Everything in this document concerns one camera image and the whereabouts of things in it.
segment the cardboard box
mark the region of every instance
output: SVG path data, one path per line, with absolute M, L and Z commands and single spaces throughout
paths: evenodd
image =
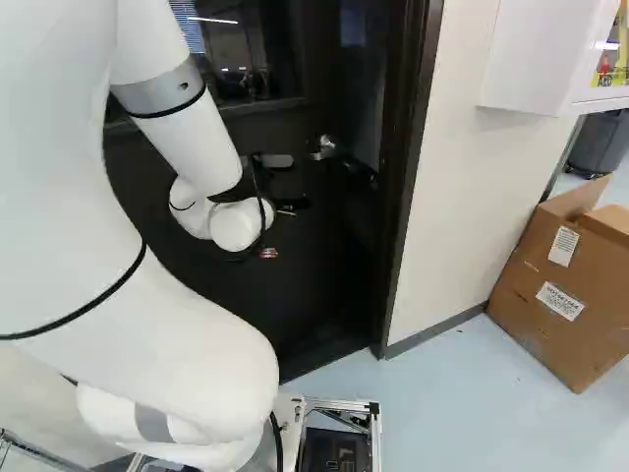
M 629 219 L 590 212 L 608 180 L 536 208 L 487 308 L 577 393 L 629 353 Z
M 604 206 L 577 218 L 582 228 L 629 248 L 629 209 L 620 205 Z

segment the black door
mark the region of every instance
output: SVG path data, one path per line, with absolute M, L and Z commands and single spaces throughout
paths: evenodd
M 266 335 L 283 380 L 380 341 L 372 260 L 387 2 L 170 1 L 239 153 L 294 157 L 258 177 L 284 209 L 263 242 L 277 257 L 225 262 L 180 228 L 167 204 L 173 170 L 112 101 L 105 160 L 121 205 L 173 275 Z M 314 160 L 322 133 L 337 153 Z M 246 169 L 229 198 L 253 194 Z

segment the door frame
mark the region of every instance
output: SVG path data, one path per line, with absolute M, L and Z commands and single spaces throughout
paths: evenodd
M 388 344 L 404 243 L 429 107 L 444 0 L 396 0 L 389 13 L 379 151 L 371 350 Z

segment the white wall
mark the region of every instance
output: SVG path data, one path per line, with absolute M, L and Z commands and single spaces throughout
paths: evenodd
M 498 4 L 445 0 L 389 344 L 487 299 L 576 121 L 476 106 Z
M 73 385 L 6 342 L 0 343 L 0 428 L 85 467 L 128 453 L 87 428 Z

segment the baseboard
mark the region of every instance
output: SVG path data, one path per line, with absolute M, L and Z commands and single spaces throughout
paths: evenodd
M 413 334 L 412 336 L 402 339 L 401 341 L 397 341 L 394 344 L 386 346 L 384 348 L 384 358 L 393 359 L 394 357 L 399 356 L 409 349 L 412 349 L 415 346 L 434 338 L 435 336 L 439 336 L 443 332 L 446 332 L 449 329 L 452 329 L 453 327 L 456 327 L 461 323 L 466 322 L 467 320 L 471 320 L 473 317 L 476 317 L 477 315 L 483 313 L 486 306 L 487 302 L 482 302 L 472 308 L 468 308 L 464 312 L 461 312 L 452 318 L 448 318 L 444 322 L 435 324 L 434 326 L 431 326 L 428 329 L 424 329 L 417 334 Z

